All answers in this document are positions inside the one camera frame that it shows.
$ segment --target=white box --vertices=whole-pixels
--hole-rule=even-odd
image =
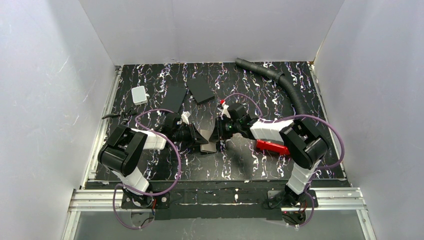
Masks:
[[[131,89],[132,102],[135,105],[147,103],[147,95],[144,86],[138,86]]]

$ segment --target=floor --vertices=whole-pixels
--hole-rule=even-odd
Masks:
[[[307,62],[261,62],[261,65],[284,72],[293,80],[299,89],[309,114],[325,119],[323,107],[311,77]],[[212,130],[214,119],[218,114],[217,104],[231,93],[243,93],[253,98],[261,108],[265,119],[278,119],[295,113],[285,92],[269,79],[246,72],[234,63],[175,63],[175,64],[142,64],[124,65],[121,79],[116,91],[112,112],[135,107],[132,103],[131,88],[144,86],[148,93],[148,103],[137,108],[139,113],[157,109],[167,93],[169,86],[186,85],[192,78],[204,79],[215,93],[215,99],[197,105],[190,93],[185,96],[181,111],[189,111],[189,120],[198,129]],[[246,103],[251,116],[254,106],[243,99],[234,97],[233,102]],[[163,116],[156,113],[141,119],[141,123],[150,127],[161,124]],[[122,121],[112,118],[106,135]],[[134,117],[127,124],[137,128]],[[318,124],[331,142],[329,131]],[[253,141],[236,134],[231,140],[221,144],[217,153],[200,154],[196,151],[181,153],[182,181],[243,181],[243,180],[288,180],[291,175],[293,161],[286,156],[278,156],[267,151],[257,151]],[[330,165],[337,161],[334,147],[323,158],[322,164]],[[144,176],[153,181],[173,181],[177,173],[177,159],[171,150],[144,151],[139,162],[139,169]],[[98,181],[118,181],[118,178],[101,164],[96,171]],[[318,172],[318,179],[344,179],[341,167]]]
[[[131,221],[128,212],[120,212],[119,215],[128,224],[131,222],[135,225],[140,224],[139,221]],[[286,227],[284,224],[283,221],[267,221],[263,218],[194,218],[155,220],[142,231],[137,231],[122,227],[113,212],[82,212],[75,239],[365,239],[355,210],[317,210],[313,214],[313,219],[299,230]]]

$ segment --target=black corrugated hose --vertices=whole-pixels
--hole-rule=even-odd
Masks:
[[[288,95],[288,98],[290,98],[291,102],[294,105],[294,109],[296,110],[296,114],[308,114],[308,112],[305,110],[305,103],[300,98],[299,94],[297,93],[296,88],[293,86],[293,84],[284,77],[282,72],[277,72],[271,69],[268,69],[264,66],[254,64],[253,62],[243,60],[241,58],[237,58],[235,60],[235,64],[239,67],[242,67],[245,70],[257,73],[261,76],[267,77],[269,79],[272,79],[277,82],[277,84],[285,90],[285,92]]]

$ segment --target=white enclosure panel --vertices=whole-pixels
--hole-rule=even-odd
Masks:
[[[57,240],[115,75],[78,0],[0,3],[0,239]]]
[[[115,65],[175,63],[172,0],[80,0]]]
[[[80,0],[115,65],[313,61],[344,0]]]
[[[180,62],[313,61],[344,0],[173,0]]]
[[[422,0],[346,0],[315,61],[378,239],[424,239],[423,13]]]

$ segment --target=black cable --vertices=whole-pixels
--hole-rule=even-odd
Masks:
[[[299,223],[297,223],[297,221],[293,218],[293,217],[291,217],[291,216],[289,216],[289,215],[287,215],[287,214],[282,214],[282,216],[283,217],[288,217],[288,218],[290,218],[291,219],[291,222],[294,224],[294,225],[296,225],[296,224],[299,224]]]
[[[154,219],[154,217],[148,217],[148,218],[146,218],[146,219],[143,221],[143,223],[140,225],[140,227],[142,227],[142,226],[146,223],[146,221],[147,221],[147,220],[151,220],[151,219]]]
[[[308,114],[308,111],[305,107],[305,100],[302,100],[300,98],[301,94],[293,86],[293,84],[284,76],[284,74],[268,69],[264,66],[254,64],[253,62],[243,60],[241,58],[237,58],[235,60],[235,64],[245,70],[257,73],[261,76],[274,80],[287,93],[288,98],[291,100],[294,109],[296,110],[296,115]]]

